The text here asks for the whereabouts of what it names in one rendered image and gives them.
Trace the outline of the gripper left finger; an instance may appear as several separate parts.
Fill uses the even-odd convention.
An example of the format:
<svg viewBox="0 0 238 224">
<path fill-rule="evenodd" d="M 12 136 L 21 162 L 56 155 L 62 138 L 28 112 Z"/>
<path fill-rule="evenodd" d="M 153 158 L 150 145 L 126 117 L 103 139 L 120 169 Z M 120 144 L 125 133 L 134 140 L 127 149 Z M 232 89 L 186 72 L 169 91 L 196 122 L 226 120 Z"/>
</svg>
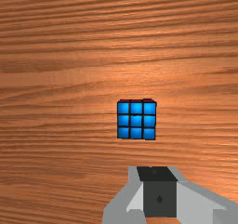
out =
<svg viewBox="0 0 238 224">
<path fill-rule="evenodd" d="M 147 224 L 146 218 L 159 217 L 144 210 L 144 185 L 136 166 L 128 168 L 126 185 L 105 206 L 102 224 Z"/>
</svg>

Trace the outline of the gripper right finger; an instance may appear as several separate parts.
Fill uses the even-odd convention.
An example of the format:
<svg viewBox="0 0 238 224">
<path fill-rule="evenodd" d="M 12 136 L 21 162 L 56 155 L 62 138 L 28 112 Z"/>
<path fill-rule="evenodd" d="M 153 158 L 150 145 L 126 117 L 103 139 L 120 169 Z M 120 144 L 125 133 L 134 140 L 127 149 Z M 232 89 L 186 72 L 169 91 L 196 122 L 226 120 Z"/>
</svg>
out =
<svg viewBox="0 0 238 224">
<path fill-rule="evenodd" d="M 175 217 L 181 224 L 238 224 L 237 203 L 188 181 L 173 166 L 158 167 L 157 174 L 158 217 Z"/>
</svg>

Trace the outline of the many-coloured puzzle cube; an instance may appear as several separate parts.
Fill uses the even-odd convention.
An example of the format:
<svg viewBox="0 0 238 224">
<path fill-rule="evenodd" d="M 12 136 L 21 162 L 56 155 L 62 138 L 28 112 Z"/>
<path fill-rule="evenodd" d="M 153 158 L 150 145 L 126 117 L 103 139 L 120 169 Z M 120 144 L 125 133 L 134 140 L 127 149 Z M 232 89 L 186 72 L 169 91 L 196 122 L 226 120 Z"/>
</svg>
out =
<svg viewBox="0 0 238 224">
<path fill-rule="evenodd" d="M 117 137 L 155 140 L 156 107 L 153 99 L 120 99 L 117 102 Z"/>
</svg>

